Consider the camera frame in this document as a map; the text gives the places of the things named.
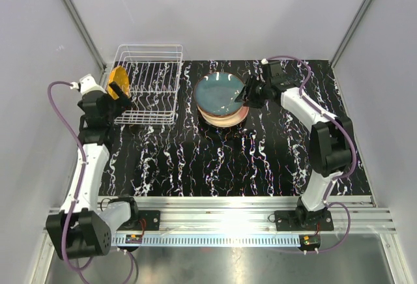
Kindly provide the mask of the orange polka dot plate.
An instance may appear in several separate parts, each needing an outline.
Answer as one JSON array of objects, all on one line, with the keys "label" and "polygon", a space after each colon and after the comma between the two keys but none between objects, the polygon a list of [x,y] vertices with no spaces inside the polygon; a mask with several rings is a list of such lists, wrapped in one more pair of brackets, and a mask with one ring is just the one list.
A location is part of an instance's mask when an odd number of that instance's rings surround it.
[{"label": "orange polka dot plate", "polygon": [[114,99],[117,100],[119,97],[116,92],[110,87],[110,84],[115,82],[121,91],[130,97],[130,81],[126,69],[122,66],[115,67],[109,75],[107,92]]}]

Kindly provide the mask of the teal glazed plate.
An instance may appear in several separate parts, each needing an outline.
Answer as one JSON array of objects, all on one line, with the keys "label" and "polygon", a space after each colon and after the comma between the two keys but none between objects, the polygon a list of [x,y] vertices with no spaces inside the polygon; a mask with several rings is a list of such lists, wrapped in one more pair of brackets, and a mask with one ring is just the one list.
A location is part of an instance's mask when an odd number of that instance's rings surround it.
[{"label": "teal glazed plate", "polygon": [[213,72],[203,76],[195,85],[194,99],[197,106],[215,117],[236,113],[243,105],[236,102],[244,83],[237,76],[227,72]]}]

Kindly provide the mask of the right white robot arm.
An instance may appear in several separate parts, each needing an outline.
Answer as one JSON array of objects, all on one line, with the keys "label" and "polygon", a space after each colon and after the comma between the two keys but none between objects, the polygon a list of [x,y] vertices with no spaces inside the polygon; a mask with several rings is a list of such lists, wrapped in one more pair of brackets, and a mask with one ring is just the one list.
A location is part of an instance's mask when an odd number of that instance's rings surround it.
[{"label": "right white robot arm", "polygon": [[276,228],[287,225],[291,230],[331,231],[332,221],[327,197],[335,182],[349,176],[356,166],[353,124],[347,117],[338,117],[313,101],[302,87],[284,75],[280,63],[262,67],[263,79],[250,76],[238,102],[261,108],[267,100],[293,114],[309,130],[308,158],[312,172],[305,192],[288,215],[275,213]]}]

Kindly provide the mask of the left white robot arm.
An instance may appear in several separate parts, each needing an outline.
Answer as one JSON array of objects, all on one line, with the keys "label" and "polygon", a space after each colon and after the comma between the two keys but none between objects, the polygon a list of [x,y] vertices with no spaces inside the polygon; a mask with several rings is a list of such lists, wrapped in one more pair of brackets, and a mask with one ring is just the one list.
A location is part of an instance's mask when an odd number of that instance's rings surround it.
[{"label": "left white robot arm", "polygon": [[102,212],[97,207],[102,175],[115,138],[114,121],[130,106],[129,98],[112,82],[110,87],[117,93],[113,98],[92,75],[67,86],[81,94],[79,131],[63,121],[76,141],[78,157],[65,201],[57,214],[47,217],[46,230],[59,258],[69,263],[107,255],[117,229],[135,229],[140,214],[134,198],[129,196],[115,198]]}]

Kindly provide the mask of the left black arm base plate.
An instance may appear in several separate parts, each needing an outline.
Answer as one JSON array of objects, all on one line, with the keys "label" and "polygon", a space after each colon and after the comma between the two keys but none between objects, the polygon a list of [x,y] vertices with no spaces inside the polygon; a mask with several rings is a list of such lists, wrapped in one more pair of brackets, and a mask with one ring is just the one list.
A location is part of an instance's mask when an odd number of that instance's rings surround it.
[{"label": "left black arm base plate", "polygon": [[145,231],[158,231],[160,228],[160,216],[161,212],[159,210],[140,210],[139,219],[128,222],[121,227],[121,230],[141,231],[144,228]]}]

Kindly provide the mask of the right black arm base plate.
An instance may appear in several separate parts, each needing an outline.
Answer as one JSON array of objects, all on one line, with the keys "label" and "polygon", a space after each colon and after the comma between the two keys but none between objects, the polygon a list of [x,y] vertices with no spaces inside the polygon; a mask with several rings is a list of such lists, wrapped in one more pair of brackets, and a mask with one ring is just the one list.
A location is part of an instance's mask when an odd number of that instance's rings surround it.
[{"label": "right black arm base plate", "polygon": [[316,212],[303,212],[296,210],[276,210],[274,223],[277,231],[333,231],[334,224],[330,211],[327,208]]}]

